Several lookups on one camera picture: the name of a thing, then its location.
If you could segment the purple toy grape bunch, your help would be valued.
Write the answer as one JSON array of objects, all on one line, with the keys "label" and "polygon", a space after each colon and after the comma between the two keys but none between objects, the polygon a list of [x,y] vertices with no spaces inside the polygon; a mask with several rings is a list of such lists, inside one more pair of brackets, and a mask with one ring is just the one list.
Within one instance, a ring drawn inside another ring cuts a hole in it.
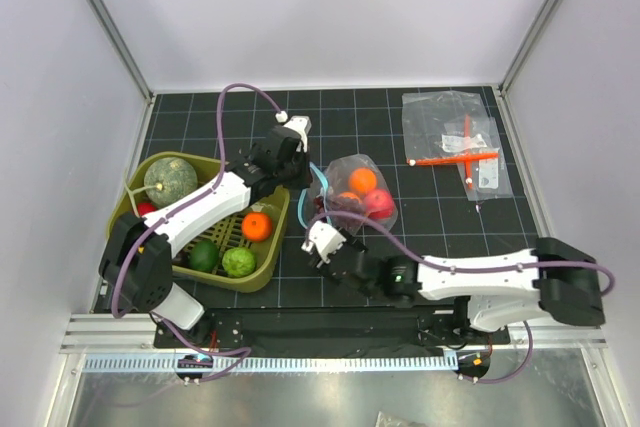
[{"label": "purple toy grape bunch", "polygon": [[[314,199],[315,213],[318,214],[324,211],[352,212],[358,215],[364,215],[366,213],[363,203],[360,205],[345,205],[336,200],[337,196],[328,197],[327,199],[317,196]],[[325,219],[325,222],[330,222],[335,228],[342,228],[351,233],[357,232],[362,226],[361,221],[346,217],[330,216]]]}]

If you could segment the red toy apple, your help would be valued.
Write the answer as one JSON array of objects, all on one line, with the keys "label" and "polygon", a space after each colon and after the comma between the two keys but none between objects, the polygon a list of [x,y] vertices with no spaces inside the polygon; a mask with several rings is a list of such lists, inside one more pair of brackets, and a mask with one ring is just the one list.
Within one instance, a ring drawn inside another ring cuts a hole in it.
[{"label": "red toy apple", "polygon": [[373,189],[363,199],[367,215],[374,220],[386,220],[393,216],[395,204],[386,189]]}]

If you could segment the orange toy tangerine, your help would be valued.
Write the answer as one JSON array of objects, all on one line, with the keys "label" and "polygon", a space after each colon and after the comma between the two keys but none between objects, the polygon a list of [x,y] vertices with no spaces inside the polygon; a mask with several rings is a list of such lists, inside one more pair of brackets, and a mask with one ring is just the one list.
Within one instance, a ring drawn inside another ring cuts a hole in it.
[{"label": "orange toy tangerine", "polygon": [[247,240],[263,242],[271,236],[273,223],[271,218],[263,212],[250,212],[241,223],[241,231]]},{"label": "orange toy tangerine", "polygon": [[336,200],[345,205],[360,205],[362,203],[361,198],[350,191],[340,193]]},{"label": "orange toy tangerine", "polygon": [[351,172],[348,178],[348,186],[351,192],[360,197],[366,196],[377,188],[377,176],[373,170],[360,167]]}]

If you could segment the clear zip top bag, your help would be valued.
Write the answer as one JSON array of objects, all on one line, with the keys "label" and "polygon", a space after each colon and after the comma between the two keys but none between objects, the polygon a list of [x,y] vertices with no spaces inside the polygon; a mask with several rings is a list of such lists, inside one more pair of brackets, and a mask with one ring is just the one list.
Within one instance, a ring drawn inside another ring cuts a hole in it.
[{"label": "clear zip top bag", "polygon": [[325,211],[349,211],[390,229],[398,209],[379,167],[366,154],[340,157],[325,169],[310,164],[312,183],[300,193],[297,219],[303,228]]}]

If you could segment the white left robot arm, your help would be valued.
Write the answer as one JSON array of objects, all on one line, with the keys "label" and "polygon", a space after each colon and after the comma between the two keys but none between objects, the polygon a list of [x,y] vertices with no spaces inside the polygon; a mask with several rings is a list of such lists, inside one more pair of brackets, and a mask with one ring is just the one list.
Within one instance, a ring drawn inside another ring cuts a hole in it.
[{"label": "white left robot arm", "polygon": [[174,204],[139,218],[125,212],[114,222],[99,265],[113,287],[111,313],[120,318],[133,309],[152,313],[177,327],[190,347],[212,333],[205,309],[173,281],[172,260],[198,234],[236,214],[280,186],[310,185],[307,116],[294,116],[271,129],[249,154],[227,164],[208,183]]}]

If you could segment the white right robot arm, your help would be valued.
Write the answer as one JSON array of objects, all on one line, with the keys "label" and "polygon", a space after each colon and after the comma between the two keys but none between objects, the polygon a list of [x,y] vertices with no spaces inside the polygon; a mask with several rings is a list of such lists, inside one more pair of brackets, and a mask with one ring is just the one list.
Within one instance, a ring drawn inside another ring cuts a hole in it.
[{"label": "white right robot arm", "polygon": [[453,336],[475,342],[486,333],[537,318],[574,327],[605,322],[601,267],[584,252],[551,237],[531,249],[484,257],[441,258],[410,252],[376,257],[342,229],[318,222],[301,246],[318,272],[366,297],[397,307],[420,299],[452,299]]}]

